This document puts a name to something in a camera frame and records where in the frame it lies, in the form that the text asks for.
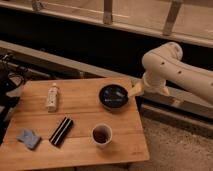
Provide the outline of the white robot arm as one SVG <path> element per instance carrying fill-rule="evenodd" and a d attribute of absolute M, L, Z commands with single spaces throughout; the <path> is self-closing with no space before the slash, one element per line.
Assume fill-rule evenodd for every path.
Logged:
<path fill-rule="evenodd" d="M 128 92 L 129 97 L 145 92 L 169 96 L 170 81 L 213 105 L 213 71 L 194 67 L 181 61 L 183 50 L 178 43 L 168 42 L 142 57 L 145 73 Z"/>

